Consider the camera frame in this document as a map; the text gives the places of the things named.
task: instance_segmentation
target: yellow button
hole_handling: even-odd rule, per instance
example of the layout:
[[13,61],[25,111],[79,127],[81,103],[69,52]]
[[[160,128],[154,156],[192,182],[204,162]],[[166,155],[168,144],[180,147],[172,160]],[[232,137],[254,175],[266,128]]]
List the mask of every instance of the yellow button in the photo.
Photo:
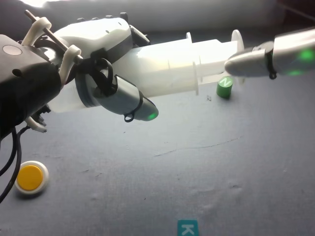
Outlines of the yellow button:
[[27,191],[37,189],[43,181],[43,172],[33,165],[24,166],[20,169],[17,182],[19,186]]

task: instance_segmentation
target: gray tabletop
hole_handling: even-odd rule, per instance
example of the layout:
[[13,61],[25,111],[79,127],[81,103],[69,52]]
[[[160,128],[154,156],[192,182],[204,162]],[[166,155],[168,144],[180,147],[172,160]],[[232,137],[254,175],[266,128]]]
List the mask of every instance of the gray tabletop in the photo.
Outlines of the gray tabletop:
[[153,98],[151,122],[103,108],[44,115],[48,132],[26,132],[22,149],[49,186],[33,199],[11,191],[0,235],[175,236],[179,219],[202,236],[314,235],[314,88],[314,73],[250,78],[224,100],[209,84]]

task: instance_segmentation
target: green light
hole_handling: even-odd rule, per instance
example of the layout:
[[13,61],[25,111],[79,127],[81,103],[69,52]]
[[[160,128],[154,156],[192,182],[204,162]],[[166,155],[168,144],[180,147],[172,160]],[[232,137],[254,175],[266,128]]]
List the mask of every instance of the green light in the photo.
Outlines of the green light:
[[315,53],[310,49],[304,50],[300,53],[300,59],[311,62],[315,60]]
[[158,115],[156,113],[152,113],[151,115],[148,116],[148,120],[153,120],[156,118]]
[[302,75],[303,72],[300,71],[300,70],[292,70],[288,73],[288,75],[291,75],[291,76],[297,76],[297,75]]

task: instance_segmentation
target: green bottle cap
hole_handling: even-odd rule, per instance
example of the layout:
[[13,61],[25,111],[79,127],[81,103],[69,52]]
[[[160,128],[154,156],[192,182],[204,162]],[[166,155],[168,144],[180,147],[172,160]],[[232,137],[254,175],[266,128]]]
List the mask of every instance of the green bottle cap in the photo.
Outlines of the green bottle cap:
[[232,92],[233,80],[230,76],[225,76],[218,81],[217,95],[223,98],[228,98]]

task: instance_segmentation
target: crack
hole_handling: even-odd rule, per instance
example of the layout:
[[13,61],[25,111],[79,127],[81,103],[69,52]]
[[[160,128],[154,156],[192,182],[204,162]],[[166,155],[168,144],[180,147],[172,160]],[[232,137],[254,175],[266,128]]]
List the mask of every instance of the crack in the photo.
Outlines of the crack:
[[220,146],[220,145],[224,145],[224,144],[233,142],[233,141],[235,141],[235,140],[240,139],[241,137],[242,137],[242,136],[240,136],[240,137],[238,137],[238,138],[236,138],[236,139],[231,139],[231,140],[225,141],[225,142],[223,142],[223,143],[214,144],[214,145],[209,145],[209,146],[204,146],[204,147],[186,147],[186,148],[174,149],[174,150],[171,150],[171,151],[168,151],[168,152],[165,152],[165,153],[161,153],[161,154],[155,155],[154,157],[157,157],[157,156],[164,156],[164,155],[167,155],[167,154],[170,154],[170,153],[172,153],[172,152],[179,151],[179,150],[212,148],[212,147],[216,147],[216,146]]

